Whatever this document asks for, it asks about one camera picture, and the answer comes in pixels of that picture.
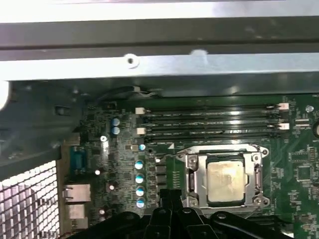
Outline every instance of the silver metal frame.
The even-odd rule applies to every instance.
[[[211,151],[206,155],[199,155],[201,151]],[[228,150],[225,153],[214,153],[215,150]],[[242,206],[222,207],[223,210],[230,212],[251,212],[256,208],[262,208],[270,204],[270,200],[263,196],[262,186],[262,158],[268,156],[269,150],[252,144],[227,144],[227,145],[203,145],[193,146],[177,153],[177,159],[185,162],[186,169],[191,169],[193,173],[186,173],[186,187],[188,196],[185,204],[189,207],[199,207],[209,213],[216,212],[221,207],[210,207],[207,203],[207,177],[206,160],[208,156],[230,156],[238,155],[238,151],[245,151],[244,157],[245,174],[248,176],[248,184],[245,186],[245,202]]]
[[[317,0],[168,2],[158,0],[30,0],[0,4],[1,23],[124,19],[317,16]]]
[[[134,59],[139,63],[129,63],[127,55],[0,61],[0,81],[319,72],[319,53],[190,54]]]

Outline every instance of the ventilation grille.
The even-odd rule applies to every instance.
[[[55,161],[0,182],[0,239],[59,235]]]

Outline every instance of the cpu socket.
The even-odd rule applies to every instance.
[[[251,212],[270,204],[263,195],[262,159],[269,151],[253,144],[203,145],[184,149],[187,207],[204,214]]]

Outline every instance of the blue capacitor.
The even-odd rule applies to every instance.
[[[112,132],[112,134],[118,135],[120,133],[120,128],[119,127],[113,127],[111,132]]]
[[[145,206],[145,199],[144,198],[138,198],[136,201],[136,206],[138,208],[143,208]]]
[[[135,182],[137,182],[137,183],[143,183],[143,182],[144,182],[144,176],[143,176],[143,174],[139,173],[138,175],[136,175],[136,177],[135,177]]]
[[[140,151],[144,151],[145,149],[146,149],[145,144],[140,144],[140,145],[139,145],[139,150],[140,150]]]
[[[114,119],[112,119],[111,124],[113,126],[119,126],[120,125],[120,120],[118,118],[114,118]]]
[[[136,168],[137,170],[142,169],[142,168],[143,168],[143,161],[141,161],[141,160],[136,161],[136,163],[135,163],[135,168]]]
[[[140,186],[136,189],[136,195],[138,195],[139,197],[144,195],[144,187]]]

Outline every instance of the green circuit board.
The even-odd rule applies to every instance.
[[[289,108],[280,110],[282,103]],[[209,115],[210,110],[219,113]],[[234,110],[247,114],[238,122],[243,129],[225,123],[237,120],[228,114]],[[198,124],[210,120],[215,129]],[[159,187],[181,189],[185,198],[185,164],[170,156],[180,150],[196,145],[253,143],[269,149],[263,159],[262,178],[263,194],[270,204],[258,215],[277,215],[291,222],[295,238],[317,238],[318,120],[319,95],[143,99],[88,106],[81,122],[81,147],[86,151],[87,171],[104,170],[92,181],[91,222],[99,221],[98,210],[105,207],[110,214],[143,214],[144,208],[156,206]],[[279,129],[283,123],[289,129]],[[107,149],[101,146],[103,135],[108,139]],[[158,168],[156,159],[163,155],[167,158]],[[142,162],[143,167],[136,167],[136,162]],[[137,175],[142,176],[142,183],[137,183]],[[114,182],[115,189],[110,190]],[[143,189],[141,196],[137,195],[138,187]]]

